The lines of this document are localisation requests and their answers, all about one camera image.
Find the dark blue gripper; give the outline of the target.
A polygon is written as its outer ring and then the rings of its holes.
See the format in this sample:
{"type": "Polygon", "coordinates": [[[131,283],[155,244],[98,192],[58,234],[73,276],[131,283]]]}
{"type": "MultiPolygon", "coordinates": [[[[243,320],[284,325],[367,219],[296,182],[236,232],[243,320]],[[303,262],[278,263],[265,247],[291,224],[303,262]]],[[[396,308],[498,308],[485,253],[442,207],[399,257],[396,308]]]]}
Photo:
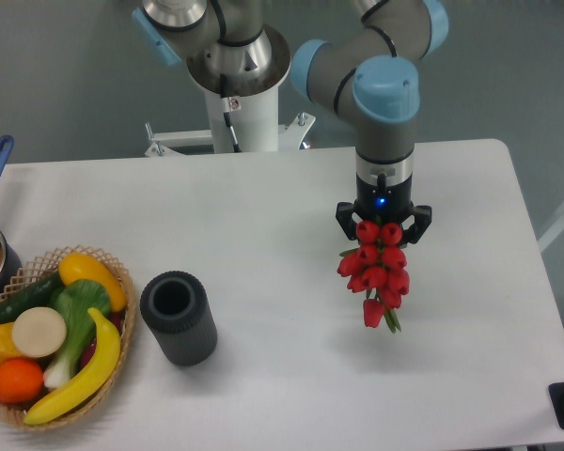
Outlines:
{"type": "Polygon", "coordinates": [[[355,154],[356,201],[338,202],[335,217],[350,241],[357,240],[356,228],[361,219],[380,219],[401,223],[407,217],[414,222],[402,231],[400,247],[417,244],[432,222],[432,207],[412,205],[411,191],[414,150],[400,160],[374,161],[355,154]]]}

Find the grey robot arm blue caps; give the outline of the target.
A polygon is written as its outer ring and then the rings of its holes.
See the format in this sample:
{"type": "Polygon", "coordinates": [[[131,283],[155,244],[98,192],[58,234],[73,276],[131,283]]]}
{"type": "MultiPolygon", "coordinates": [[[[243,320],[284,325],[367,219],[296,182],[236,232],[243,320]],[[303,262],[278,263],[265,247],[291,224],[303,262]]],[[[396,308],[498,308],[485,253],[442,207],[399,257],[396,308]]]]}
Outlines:
{"type": "Polygon", "coordinates": [[[311,102],[353,126],[356,198],[337,205],[349,239],[358,220],[402,226],[402,244],[419,241],[429,206],[411,197],[420,105],[416,62],[446,39],[437,1],[359,1],[362,24],[334,45],[313,39],[292,51],[264,22],[260,1],[143,1],[140,32],[166,64],[183,61],[203,91],[218,153],[276,151],[278,88],[290,81],[311,102]]]}

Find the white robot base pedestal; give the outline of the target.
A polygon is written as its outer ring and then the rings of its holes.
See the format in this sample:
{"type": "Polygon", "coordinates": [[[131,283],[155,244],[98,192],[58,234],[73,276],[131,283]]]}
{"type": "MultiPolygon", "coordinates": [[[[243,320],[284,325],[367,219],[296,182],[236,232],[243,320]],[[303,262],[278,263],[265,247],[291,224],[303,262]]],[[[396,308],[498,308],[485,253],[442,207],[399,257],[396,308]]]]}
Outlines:
{"type": "Polygon", "coordinates": [[[274,152],[306,149],[306,136],[316,118],[298,113],[288,124],[278,122],[278,89],[251,96],[220,95],[206,91],[210,127],[189,132],[153,132],[145,125],[149,147],[147,157],[169,157],[189,148],[208,147],[216,154],[274,152]]]}

